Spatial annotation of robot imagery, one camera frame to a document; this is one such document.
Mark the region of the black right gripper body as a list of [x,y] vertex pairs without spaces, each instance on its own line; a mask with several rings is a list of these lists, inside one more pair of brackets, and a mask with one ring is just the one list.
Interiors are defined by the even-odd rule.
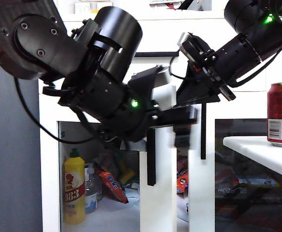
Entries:
[[177,105],[219,102],[219,95],[228,101],[236,96],[230,89],[235,73],[235,58],[221,49],[205,53],[181,52],[188,58],[187,71],[177,90]]

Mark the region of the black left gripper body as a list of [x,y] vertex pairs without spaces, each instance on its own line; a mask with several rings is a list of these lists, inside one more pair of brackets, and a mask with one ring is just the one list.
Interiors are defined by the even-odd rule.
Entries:
[[149,117],[149,128],[161,128],[192,124],[196,121],[197,109],[195,107],[176,107],[152,113]]

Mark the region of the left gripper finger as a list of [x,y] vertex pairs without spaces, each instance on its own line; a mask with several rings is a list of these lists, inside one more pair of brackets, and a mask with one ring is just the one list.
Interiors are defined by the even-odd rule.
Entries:
[[125,150],[146,151],[147,150],[147,139],[143,138],[137,142],[127,141],[125,142]]
[[191,125],[177,125],[174,126],[176,148],[189,148],[190,147],[190,135]]

